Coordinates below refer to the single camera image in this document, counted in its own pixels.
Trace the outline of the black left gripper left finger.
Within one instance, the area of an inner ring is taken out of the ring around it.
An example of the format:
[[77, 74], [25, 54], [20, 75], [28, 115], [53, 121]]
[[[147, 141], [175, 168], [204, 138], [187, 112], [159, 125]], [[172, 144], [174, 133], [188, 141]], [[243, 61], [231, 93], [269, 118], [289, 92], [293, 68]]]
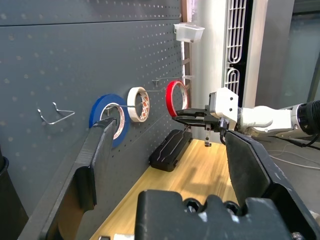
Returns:
[[115, 120], [111, 118], [100, 120], [90, 128], [41, 224], [40, 240], [73, 240], [85, 212], [97, 205], [114, 128]]

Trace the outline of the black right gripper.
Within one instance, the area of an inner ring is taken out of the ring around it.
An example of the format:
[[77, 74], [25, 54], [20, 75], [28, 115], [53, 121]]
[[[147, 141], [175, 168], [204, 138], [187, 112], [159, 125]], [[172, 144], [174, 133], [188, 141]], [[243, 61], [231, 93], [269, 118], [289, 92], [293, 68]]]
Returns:
[[205, 105], [203, 108], [186, 108], [176, 111], [172, 119], [178, 123], [188, 126], [204, 126], [205, 138], [204, 145], [210, 147], [211, 131], [219, 133], [220, 142], [225, 145], [226, 119], [224, 117], [216, 118], [210, 114], [210, 106]]

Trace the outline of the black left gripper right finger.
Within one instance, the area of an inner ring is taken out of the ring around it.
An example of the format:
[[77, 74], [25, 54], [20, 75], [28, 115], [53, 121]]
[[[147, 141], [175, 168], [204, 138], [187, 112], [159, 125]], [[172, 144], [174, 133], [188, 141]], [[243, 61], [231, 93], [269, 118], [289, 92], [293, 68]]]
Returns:
[[241, 236], [257, 240], [318, 240], [320, 227], [264, 146], [226, 131], [228, 170], [240, 210]]

